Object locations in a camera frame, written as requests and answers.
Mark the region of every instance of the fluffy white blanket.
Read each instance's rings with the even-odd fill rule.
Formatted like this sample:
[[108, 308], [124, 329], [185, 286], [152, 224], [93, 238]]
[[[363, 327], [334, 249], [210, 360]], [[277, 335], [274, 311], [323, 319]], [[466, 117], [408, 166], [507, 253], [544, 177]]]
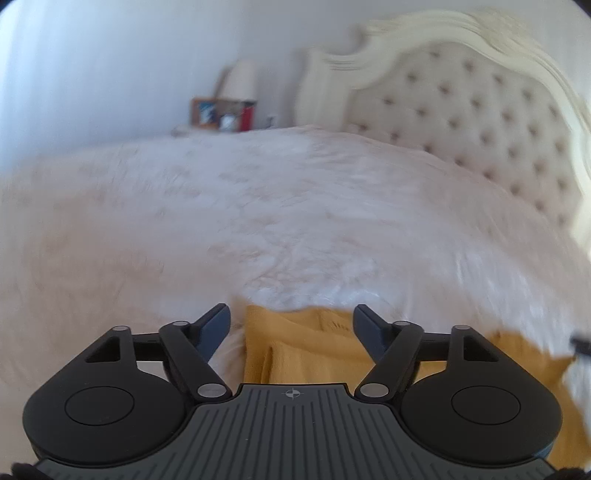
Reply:
[[[31, 460], [27, 397], [113, 325], [218, 302], [213, 359], [242, 375], [242, 308], [370, 305], [426, 331], [591, 333], [586, 256], [525, 203], [423, 152], [314, 128], [202, 133], [45, 159], [2, 181], [0, 470]], [[591, 368], [568, 373], [591, 424]]]

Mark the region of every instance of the mustard yellow fabric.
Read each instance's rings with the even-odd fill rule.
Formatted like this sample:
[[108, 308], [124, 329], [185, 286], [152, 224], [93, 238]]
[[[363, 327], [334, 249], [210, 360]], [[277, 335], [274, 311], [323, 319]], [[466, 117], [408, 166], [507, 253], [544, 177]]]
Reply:
[[[352, 329], [350, 312], [309, 308], [299, 312], [271, 312], [258, 306], [246, 311], [246, 383], [347, 383], [353, 391], [373, 367]], [[583, 419], [562, 384], [573, 358], [552, 358], [517, 333], [496, 332], [489, 340], [558, 399], [563, 427], [548, 461], [556, 468], [584, 467], [591, 445]], [[417, 379], [445, 368], [445, 362], [423, 362]]]

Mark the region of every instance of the wall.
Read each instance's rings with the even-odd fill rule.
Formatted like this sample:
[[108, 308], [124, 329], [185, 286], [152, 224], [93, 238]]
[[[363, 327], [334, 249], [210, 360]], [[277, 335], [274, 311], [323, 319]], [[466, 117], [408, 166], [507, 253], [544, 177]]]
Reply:
[[246, 0], [14, 0], [0, 16], [0, 170], [164, 134], [238, 56]]
[[591, 19], [571, 0], [250, 0], [241, 56], [261, 66], [256, 122], [277, 114], [293, 122], [293, 103], [304, 72], [305, 49], [351, 53], [359, 47], [357, 25], [429, 8], [469, 12], [495, 6], [529, 25], [575, 89], [591, 100]]

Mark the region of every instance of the lampshade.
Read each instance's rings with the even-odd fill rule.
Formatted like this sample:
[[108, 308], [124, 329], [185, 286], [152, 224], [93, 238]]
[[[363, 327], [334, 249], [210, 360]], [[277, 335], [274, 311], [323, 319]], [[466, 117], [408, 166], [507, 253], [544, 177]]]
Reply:
[[238, 102], [256, 101], [256, 65], [252, 60], [240, 60], [226, 76], [219, 98]]

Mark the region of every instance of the tufted headboard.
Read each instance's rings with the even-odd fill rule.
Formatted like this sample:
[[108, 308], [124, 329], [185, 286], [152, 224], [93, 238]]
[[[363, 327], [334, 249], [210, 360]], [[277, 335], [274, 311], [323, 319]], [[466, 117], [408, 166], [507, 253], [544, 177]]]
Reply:
[[297, 124], [425, 150], [591, 247], [590, 115], [517, 20], [492, 9], [426, 11], [365, 32], [356, 54], [311, 51]]

